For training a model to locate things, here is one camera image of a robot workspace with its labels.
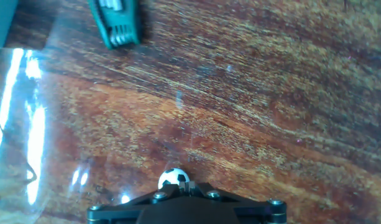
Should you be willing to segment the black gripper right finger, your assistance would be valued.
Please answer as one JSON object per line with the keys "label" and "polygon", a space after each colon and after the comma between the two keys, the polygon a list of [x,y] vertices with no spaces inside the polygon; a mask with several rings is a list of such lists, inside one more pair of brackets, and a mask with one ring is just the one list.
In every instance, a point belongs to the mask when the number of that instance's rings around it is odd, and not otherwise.
{"label": "black gripper right finger", "polygon": [[188,183],[188,196],[197,201],[191,211],[200,223],[286,223],[287,204],[270,198],[256,201],[214,188],[207,182]]}

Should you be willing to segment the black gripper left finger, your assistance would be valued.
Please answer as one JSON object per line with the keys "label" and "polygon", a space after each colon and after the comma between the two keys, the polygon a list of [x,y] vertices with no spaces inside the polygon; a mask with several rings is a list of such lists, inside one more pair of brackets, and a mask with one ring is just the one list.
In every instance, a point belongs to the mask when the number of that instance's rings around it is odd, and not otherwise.
{"label": "black gripper left finger", "polygon": [[189,183],[165,184],[161,189],[120,205],[93,205],[87,209],[87,224],[175,224],[186,221],[180,198],[189,196]]}

